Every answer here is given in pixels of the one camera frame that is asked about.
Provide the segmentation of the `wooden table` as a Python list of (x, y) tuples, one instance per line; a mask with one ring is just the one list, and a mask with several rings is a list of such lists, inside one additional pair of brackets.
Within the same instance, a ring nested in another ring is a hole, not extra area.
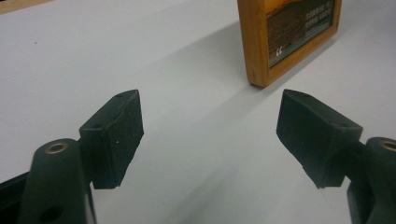
[(0, 0), (0, 15), (28, 7), (38, 6), (52, 0)]

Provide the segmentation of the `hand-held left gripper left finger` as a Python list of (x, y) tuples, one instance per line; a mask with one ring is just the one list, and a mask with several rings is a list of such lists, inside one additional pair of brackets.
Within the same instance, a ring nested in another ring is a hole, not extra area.
[(113, 96), (80, 128), (81, 152), (96, 189), (118, 187), (144, 135), (138, 90)]

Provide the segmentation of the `white table sheet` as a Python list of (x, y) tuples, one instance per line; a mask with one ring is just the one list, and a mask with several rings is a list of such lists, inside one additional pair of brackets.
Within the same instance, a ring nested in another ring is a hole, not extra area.
[(0, 15), (0, 183), (119, 92), (144, 136), (99, 224), (350, 224), (276, 135), (285, 89), (396, 139), (396, 0), (343, 0), (336, 35), (266, 88), (248, 83), (236, 0), (55, 0)]

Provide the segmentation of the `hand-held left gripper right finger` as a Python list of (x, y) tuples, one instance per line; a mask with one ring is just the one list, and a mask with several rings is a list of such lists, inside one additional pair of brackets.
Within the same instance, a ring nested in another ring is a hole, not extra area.
[(276, 134), (317, 188), (339, 187), (345, 177), (363, 182), (361, 133), (359, 124), (315, 97), (283, 91)]

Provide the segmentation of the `wooden picture frame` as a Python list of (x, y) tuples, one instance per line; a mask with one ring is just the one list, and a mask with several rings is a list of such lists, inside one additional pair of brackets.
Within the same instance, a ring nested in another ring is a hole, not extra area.
[(237, 0), (247, 80), (267, 87), (338, 30), (342, 0)]

